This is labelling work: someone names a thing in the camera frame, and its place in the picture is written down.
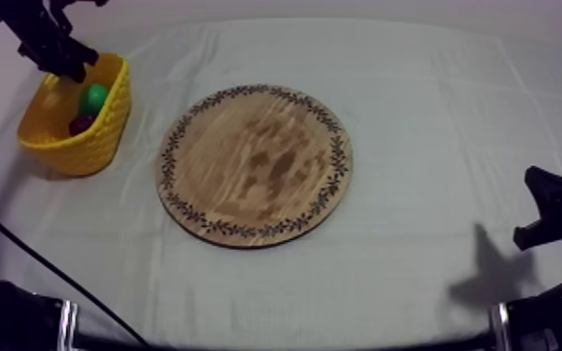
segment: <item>wood grain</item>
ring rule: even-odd
[[[163,205],[188,232],[231,247],[284,243],[340,202],[352,170],[340,121],[289,88],[240,86],[192,106],[157,160]]]

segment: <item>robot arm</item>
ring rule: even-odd
[[[0,21],[20,39],[21,56],[27,56],[42,71],[81,83],[86,75],[84,63],[94,65],[98,53],[70,36],[72,24],[63,8],[75,1],[50,0],[48,12],[42,0],[0,0]],[[79,1],[103,6],[107,0]]]

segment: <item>yellow basket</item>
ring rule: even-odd
[[[18,128],[23,147],[70,176],[90,175],[109,165],[131,111],[129,66],[124,59],[102,53],[86,70],[82,84],[46,75]],[[109,88],[105,104],[87,131],[70,136],[68,125],[77,116],[79,96],[92,83]]]

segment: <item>dark red ball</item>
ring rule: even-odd
[[[96,120],[96,117],[88,115],[88,116],[79,116],[76,117],[70,125],[68,126],[68,130],[71,136],[79,135],[88,129],[90,129],[93,122]]]

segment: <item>engraved floral border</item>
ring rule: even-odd
[[[267,224],[263,227],[240,226],[220,219],[209,220],[205,212],[197,211],[190,203],[184,201],[177,193],[173,192],[176,167],[174,151],[179,148],[181,139],[185,136],[185,132],[190,126],[192,119],[197,115],[220,104],[224,99],[233,99],[240,95],[247,96],[256,92],[267,92],[293,104],[305,106],[309,112],[316,115],[316,120],[325,125],[330,133],[330,165],[334,170],[333,175],[328,176],[327,184],[320,188],[316,200],[310,203],[309,210],[303,212],[296,218],[284,218],[274,225]],[[347,156],[344,154],[344,142],[341,136],[341,130],[342,128],[338,121],[332,118],[330,112],[321,107],[320,103],[317,103],[309,96],[302,95],[295,91],[288,91],[281,87],[273,87],[265,84],[239,86],[225,91],[218,91],[190,108],[169,134],[165,149],[161,154],[160,189],[161,191],[165,191],[166,195],[164,200],[170,207],[179,211],[185,220],[200,223],[201,227],[205,228],[207,232],[219,232],[223,235],[240,235],[248,238],[256,235],[270,237],[280,233],[300,231],[307,227],[315,216],[319,215],[327,208],[330,198],[340,190],[341,182],[349,172],[349,169],[346,168],[345,165]]]

